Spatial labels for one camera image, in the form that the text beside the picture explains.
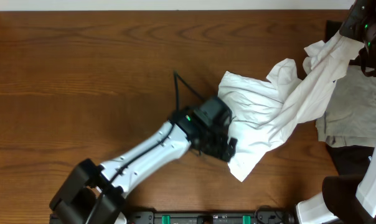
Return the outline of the white t-shirt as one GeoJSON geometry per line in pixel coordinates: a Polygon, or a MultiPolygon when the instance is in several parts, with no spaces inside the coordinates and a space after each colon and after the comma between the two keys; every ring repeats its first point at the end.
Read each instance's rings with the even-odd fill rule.
{"type": "Polygon", "coordinates": [[[277,63],[265,81],[225,72],[218,96],[232,111],[228,136],[237,139],[236,153],[228,163],[231,174],[244,181],[267,152],[288,140],[298,124],[320,118],[336,81],[346,76],[349,62],[362,48],[363,43],[336,33],[302,80],[290,58],[277,63]]]}

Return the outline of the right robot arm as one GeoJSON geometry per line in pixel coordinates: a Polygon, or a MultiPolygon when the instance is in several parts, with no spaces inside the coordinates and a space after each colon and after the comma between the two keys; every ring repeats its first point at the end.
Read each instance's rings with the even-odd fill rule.
{"type": "MultiPolygon", "coordinates": [[[[363,43],[357,63],[367,77],[376,77],[376,0],[356,0],[340,35],[363,43]]],[[[295,222],[376,223],[376,147],[365,175],[329,176],[322,191],[296,206],[295,222]]]]}

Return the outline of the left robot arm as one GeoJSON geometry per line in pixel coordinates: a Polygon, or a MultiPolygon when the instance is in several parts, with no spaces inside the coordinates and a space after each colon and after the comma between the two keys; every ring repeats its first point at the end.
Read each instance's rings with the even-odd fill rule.
{"type": "Polygon", "coordinates": [[[224,133],[231,119],[226,108],[173,112],[155,134],[120,157],[98,166],[91,159],[76,165],[49,203],[52,213],[61,223],[124,223],[122,209],[131,191],[190,147],[213,146],[222,159],[231,155],[224,133]]]}

